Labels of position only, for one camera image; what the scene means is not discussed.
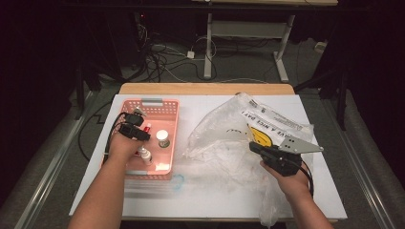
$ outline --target bottle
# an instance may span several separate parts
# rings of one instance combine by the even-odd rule
[[[145,147],[141,146],[138,148],[138,152],[140,153],[140,157],[142,157],[143,162],[146,165],[152,164],[152,154],[150,153],[150,151],[146,150]]]
[[[152,127],[152,124],[148,123],[148,124],[145,126],[145,128],[143,128],[143,131],[149,134],[149,132],[151,131],[151,127]],[[140,156],[139,150],[137,150],[137,151],[135,152],[135,156]]]
[[[170,141],[169,141],[169,133],[167,133],[167,131],[165,130],[160,130],[156,133],[156,138],[159,141],[159,146],[161,146],[161,148],[166,148],[170,145]]]

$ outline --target bottle cap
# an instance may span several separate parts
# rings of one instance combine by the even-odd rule
[[[167,133],[167,131],[165,131],[165,130],[160,130],[160,131],[158,131],[158,132],[156,133],[156,138],[157,138],[159,141],[164,141],[164,140],[167,139],[167,137],[169,137],[169,133]]]

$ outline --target pink basket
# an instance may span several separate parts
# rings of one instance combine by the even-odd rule
[[[123,102],[121,111],[132,113],[136,107],[141,108],[147,116],[140,127],[150,123],[152,125],[149,134],[150,140],[145,141],[144,147],[152,154],[152,164],[146,165],[140,156],[130,158],[127,163],[126,178],[129,179],[171,179],[174,146],[176,142],[177,123],[179,118],[179,101],[176,99],[127,99]],[[159,130],[165,130],[169,134],[170,144],[161,148],[156,138]]]

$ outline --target black cable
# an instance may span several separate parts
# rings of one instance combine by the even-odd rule
[[[127,78],[127,80],[128,80],[128,81],[131,81],[131,80],[133,80],[133,79],[135,79],[135,78],[141,76],[143,73],[145,73],[145,70],[146,70],[146,66],[145,66],[145,64],[143,63],[143,64],[139,67],[138,71],[137,71],[136,73],[133,73],[131,76],[129,76],[129,77]]]
[[[235,45],[235,51],[234,51],[234,53],[232,53],[232,54],[229,54],[229,55],[220,55],[219,54],[219,49],[220,48],[228,48],[228,47],[221,47],[220,45],[217,47],[216,46],[216,48],[217,48],[217,53],[216,53],[216,55],[218,56],[218,57],[222,57],[222,58],[228,58],[228,57],[232,57],[232,56],[234,56],[234,55],[236,55],[236,54],[238,54],[239,53],[239,44],[238,44],[238,42],[237,41],[235,41],[235,40],[233,40],[233,39],[231,39],[231,40],[227,40],[227,39],[224,39],[224,38],[222,38],[223,40],[226,40],[226,41],[231,41],[231,42],[233,42],[234,43],[234,45]]]
[[[177,61],[175,61],[175,62],[172,62],[172,63],[166,63],[166,65],[172,65],[172,64],[176,64],[176,63],[180,63],[180,62],[182,62],[182,61],[184,61],[184,60],[188,60],[189,58],[184,58],[184,59],[181,59],[181,60],[177,60]]]
[[[307,166],[308,172],[307,172],[301,165],[295,163],[295,162],[292,161],[292,160],[283,158],[283,161],[285,161],[285,162],[287,162],[287,163],[290,163],[291,165],[297,167],[299,170],[301,170],[301,172],[304,173],[304,175],[307,177],[307,179],[308,179],[308,181],[309,181],[309,192],[310,192],[310,196],[313,197],[314,187],[313,187],[312,173],[310,172],[310,169],[309,169],[307,163],[306,163],[304,160],[302,160],[302,162],[304,162],[304,164]]]
[[[160,55],[158,55],[159,58],[156,58],[155,55],[152,52],[148,54],[148,57],[150,57],[152,59],[152,60],[149,61],[149,63],[154,63],[155,66],[152,68],[152,67],[149,66],[149,63],[148,63],[148,66],[147,66],[147,69],[146,69],[148,77],[146,79],[144,79],[143,81],[148,80],[149,82],[155,82],[155,79],[157,78],[158,82],[161,82],[160,77],[163,74],[163,72],[161,72],[161,71],[163,71],[165,63],[160,60]]]
[[[193,65],[193,66],[195,67],[195,70],[196,70],[196,76],[197,76],[197,78],[202,79],[202,78],[200,78],[200,76],[199,76],[199,68],[197,67],[197,65],[194,64],[194,63],[190,63],[190,62],[182,63],[182,64],[180,64],[180,65],[177,65],[177,66],[175,66],[175,67],[169,69],[169,71],[172,71],[172,70],[178,68],[179,66],[187,65],[187,64],[188,64],[188,65]]]
[[[155,55],[159,58],[159,62],[161,63],[161,65],[165,66],[167,63],[167,58],[164,55],[159,54],[159,53],[155,53]]]
[[[117,127],[118,124],[121,124],[121,123],[118,123],[118,124],[116,124],[116,123],[118,122],[119,118],[125,114],[127,114],[127,113],[125,113],[125,112],[119,113],[119,115],[117,115],[116,120],[113,123],[113,126],[111,127],[110,133],[108,134],[107,142],[105,144],[103,163],[108,159],[108,155],[109,155],[109,151],[110,151],[110,140],[111,140],[111,135],[113,134],[113,130]]]
[[[159,36],[165,36],[165,37],[169,38],[170,42],[176,42],[177,44],[180,44],[180,45],[184,46],[187,49],[190,47],[190,45],[193,44],[193,42],[190,42],[188,40],[182,39],[182,38],[174,36],[174,35],[162,33],[162,32],[159,32],[159,31],[157,31],[157,33],[158,33]]]
[[[80,130],[79,130],[79,132],[78,132],[78,136],[77,136],[78,148],[79,148],[79,150],[80,150],[80,153],[84,156],[84,158],[85,158],[87,161],[90,161],[90,159],[89,159],[89,157],[86,156],[86,154],[84,153],[83,148],[81,147],[81,141],[80,141],[80,138],[81,138],[81,134],[82,134],[82,132],[83,132],[83,129],[84,129],[84,128],[86,127],[86,125],[89,123],[90,119],[92,119],[92,117],[96,116],[96,114],[97,114],[99,111],[101,111],[101,109],[103,109],[104,107],[106,107],[107,105],[109,105],[109,104],[111,104],[111,103],[112,103],[112,101],[109,101],[109,102],[105,103],[104,105],[102,105],[100,108],[98,108],[98,110],[95,111],[95,112],[86,120],[86,122],[84,122],[83,126],[80,128]]]
[[[247,42],[252,42],[251,40],[246,40],[246,41],[240,40],[240,41],[235,41],[235,42],[236,42],[236,43],[244,43],[243,45],[244,45],[244,46],[247,46],[246,48],[239,48],[239,50],[251,50],[251,49],[255,49],[255,48],[262,48],[262,47],[264,47],[264,46],[268,43],[269,40],[270,40],[270,39],[267,39],[267,38],[261,39],[261,40],[259,41],[259,43],[257,43],[256,45],[249,45],[249,44],[246,44]]]
[[[151,51],[152,51],[152,52],[163,52],[163,51],[165,51],[165,50],[167,49],[166,43],[164,43],[164,42],[162,41],[161,44],[164,46],[164,48],[163,48],[162,50],[160,50],[160,51],[155,51],[155,50],[152,50],[152,49],[151,49]]]

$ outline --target clear plastic bag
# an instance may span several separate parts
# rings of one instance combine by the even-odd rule
[[[312,141],[313,127],[288,119],[252,96],[240,93],[202,119],[188,138],[184,156],[202,161],[221,174],[219,182],[233,181],[266,190],[259,218],[270,227],[291,210],[277,180],[259,165],[262,159],[249,150],[248,143],[255,140],[279,145],[287,135]],[[311,167],[311,154],[303,159]]]

